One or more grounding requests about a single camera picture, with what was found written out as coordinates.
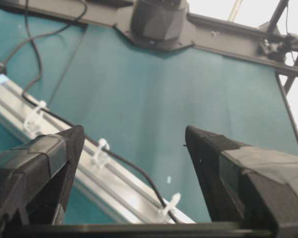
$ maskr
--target metal rail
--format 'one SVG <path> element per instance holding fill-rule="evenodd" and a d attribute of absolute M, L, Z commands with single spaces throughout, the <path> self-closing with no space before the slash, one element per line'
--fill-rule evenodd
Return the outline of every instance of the metal rail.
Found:
<path fill-rule="evenodd" d="M 11 80 L 0 85 L 0 123 L 25 142 L 32 138 L 24 131 L 23 122 L 33 107 L 24 102 L 21 92 L 22 89 Z M 54 134 L 69 128 L 48 114 L 44 114 L 40 124 L 41 129 L 37 135 Z M 154 191 L 113 159 L 101 169 L 93 165 L 91 158 L 97 150 L 96 146 L 85 140 L 75 175 L 79 183 L 91 192 L 88 194 L 91 201 L 101 200 L 104 212 L 116 213 L 125 222 L 157 223 L 161 204 Z M 174 211 L 174 215 L 181 222 L 193 223 L 178 209 Z"/>

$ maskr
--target teal fabric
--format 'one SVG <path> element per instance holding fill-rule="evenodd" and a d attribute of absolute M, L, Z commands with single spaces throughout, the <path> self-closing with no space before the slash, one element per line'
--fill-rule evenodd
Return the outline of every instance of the teal fabric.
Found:
<path fill-rule="evenodd" d="M 75 225 L 82 223 L 112 224 L 114 222 L 101 210 L 97 209 L 77 188 L 73 187 L 66 211 L 65 223 Z"/>
<path fill-rule="evenodd" d="M 62 23 L 31 17 L 33 34 Z M 25 38 L 23 16 L 0 10 L 0 59 Z M 38 40 L 44 78 L 31 93 L 48 100 L 84 30 Z M 8 64 L 24 87 L 37 73 L 27 45 Z M 274 70 L 190 48 L 161 54 L 133 47 L 114 29 L 89 26 L 51 109 L 82 124 L 95 139 L 149 173 L 162 195 L 182 194 L 178 208 L 197 222 L 210 217 L 185 144 L 187 125 L 248 144 L 298 155 L 298 145 Z M 0 127 L 0 150 L 17 141 Z M 81 203 L 80 199 L 71 204 Z M 89 223 L 71 210 L 66 221 Z"/>

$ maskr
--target black metal frame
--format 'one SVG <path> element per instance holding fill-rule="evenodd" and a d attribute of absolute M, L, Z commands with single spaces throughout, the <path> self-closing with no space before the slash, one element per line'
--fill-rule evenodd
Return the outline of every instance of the black metal frame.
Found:
<path fill-rule="evenodd" d="M 67 8 L 62 7 L 62 2 L 70 5 L 71 7 L 69 8 L 72 11 L 68 12 Z M 103 0 L 90 0 L 88 2 L 89 10 L 80 22 L 113 27 L 119 21 L 120 9 L 126 11 L 128 8 L 133 8 L 130 0 L 111 0 L 107 1 L 106 4 L 104 3 L 105 1 Z M 270 31 L 276 27 L 287 3 L 288 0 L 280 1 L 270 21 L 269 31 L 266 32 L 232 22 L 189 13 L 187 19 L 195 26 L 195 31 L 190 31 L 191 33 L 187 36 L 185 42 L 191 41 L 196 48 L 224 56 L 272 66 L 282 75 L 298 77 L 297 66 L 288 66 L 284 63 L 273 61 L 258 51 L 259 42 L 262 39 L 275 42 L 284 42 L 286 40 L 285 36 L 272 34 Z M 0 0 L 1 7 L 23 10 L 24 5 L 25 0 Z M 78 1 L 44 0 L 43 2 L 41 0 L 32 0 L 30 1 L 29 10 L 35 13 L 71 20 L 79 15 L 80 7 Z"/>
<path fill-rule="evenodd" d="M 16 227 L 7 231 L 3 237 L 37 238 L 271 238 L 269 230 L 245 228 L 241 223 L 212 222 L 200 224 L 148 224 L 148 225 L 84 225 L 48 226 L 31 225 Z"/>

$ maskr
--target gray tape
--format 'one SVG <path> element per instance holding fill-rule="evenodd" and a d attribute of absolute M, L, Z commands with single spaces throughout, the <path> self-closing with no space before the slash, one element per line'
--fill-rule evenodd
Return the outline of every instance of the gray tape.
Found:
<path fill-rule="evenodd" d="M 298 157 L 279 151 L 245 146 L 222 154 L 234 164 L 255 171 L 280 184 L 288 184 L 298 196 Z"/>

